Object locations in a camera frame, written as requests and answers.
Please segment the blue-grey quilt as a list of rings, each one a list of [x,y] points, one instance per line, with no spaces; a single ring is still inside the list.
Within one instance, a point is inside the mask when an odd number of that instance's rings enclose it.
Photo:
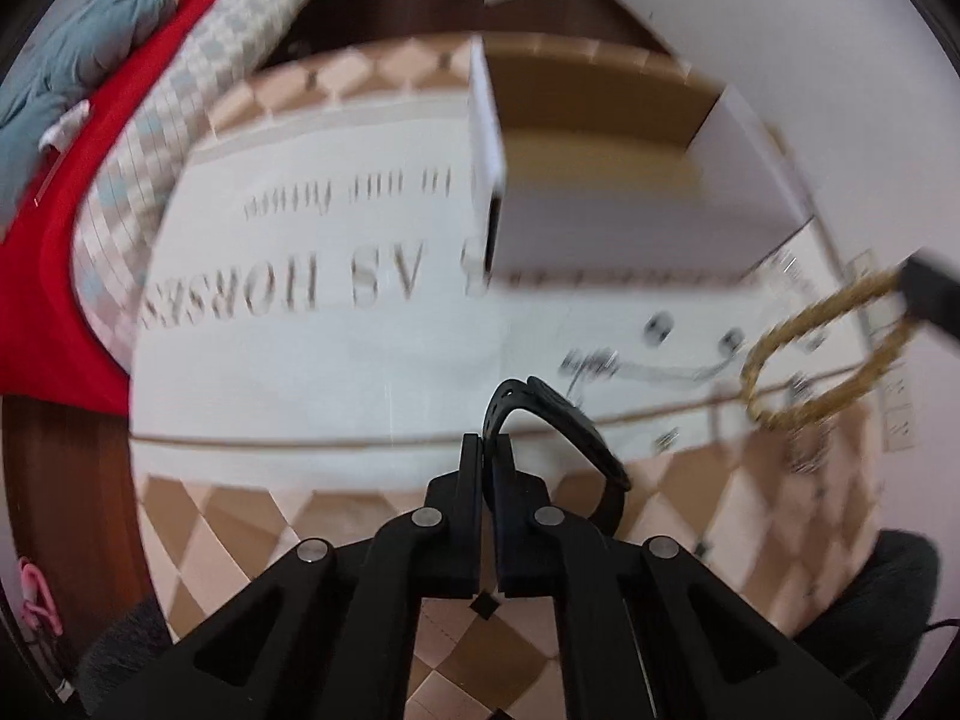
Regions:
[[[176,9],[178,0],[85,0],[2,83],[2,226],[20,211],[44,133]]]

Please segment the bed with checkered mattress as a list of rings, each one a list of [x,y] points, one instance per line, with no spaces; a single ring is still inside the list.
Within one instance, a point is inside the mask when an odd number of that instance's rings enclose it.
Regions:
[[[71,281],[89,328],[127,375],[151,247],[185,158],[208,128],[208,109],[274,52],[309,2],[217,0],[96,169],[76,216]],[[94,91],[76,135],[36,172],[80,135]]]

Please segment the red bed sheet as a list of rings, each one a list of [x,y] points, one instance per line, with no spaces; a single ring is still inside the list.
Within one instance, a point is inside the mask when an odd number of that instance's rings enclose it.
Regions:
[[[99,343],[71,281],[78,208],[96,169],[185,38],[217,0],[181,0],[93,94],[91,119],[46,158],[2,241],[2,394],[128,413],[128,375]]]

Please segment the brown diamond pattern table cover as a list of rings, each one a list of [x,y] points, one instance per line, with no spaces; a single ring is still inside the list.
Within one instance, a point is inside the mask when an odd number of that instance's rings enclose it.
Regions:
[[[208,109],[206,138],[305,110],[386,94],[470,93],[470,44],[433,36],[370,44],[272,68],[239,82]],[[745,433],[624,460],[630,475],[622,535],[673,536],[782,631],[823,610],[874,546],[874,449],[864,408],[846,411],[822,470],[801,475],[786,444],[748,423]],[[143,549],[166,624],[184,637],[267,571],[298,539],[335,544],[370,536],[420,504],[410,489],[223,486],[132,473]]]

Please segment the white cardboard jewelry box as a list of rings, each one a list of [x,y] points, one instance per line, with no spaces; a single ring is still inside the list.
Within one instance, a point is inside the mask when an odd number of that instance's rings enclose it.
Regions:
[[[814,216],[740,91],[630,46],[470,44],[473,201],[495,280],[737,281]]]

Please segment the white wall socket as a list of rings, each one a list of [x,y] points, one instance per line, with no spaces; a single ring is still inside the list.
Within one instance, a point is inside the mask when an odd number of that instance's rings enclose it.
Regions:
[[[887,452],[905,452],[916,445],[916,415],[910,372],[905,364],[885,372],[878,384],[882,410],[882,433]]]

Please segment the dark grey chair cushion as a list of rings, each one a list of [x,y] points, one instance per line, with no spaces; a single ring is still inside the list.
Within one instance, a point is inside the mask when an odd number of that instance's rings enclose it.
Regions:
[[[939,571],[932,541],[884,530],[861,572],[793,642],[885,717],[931,621]]]

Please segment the pink hanger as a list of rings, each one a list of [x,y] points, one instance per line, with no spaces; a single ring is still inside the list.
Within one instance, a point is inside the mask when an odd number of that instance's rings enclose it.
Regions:
[[[43,571],[25,557],[18,561],[18,571],[23,595],[21,617],[26,626],[32,632],[47,632],[59,639],[64,635],[64,626]]]

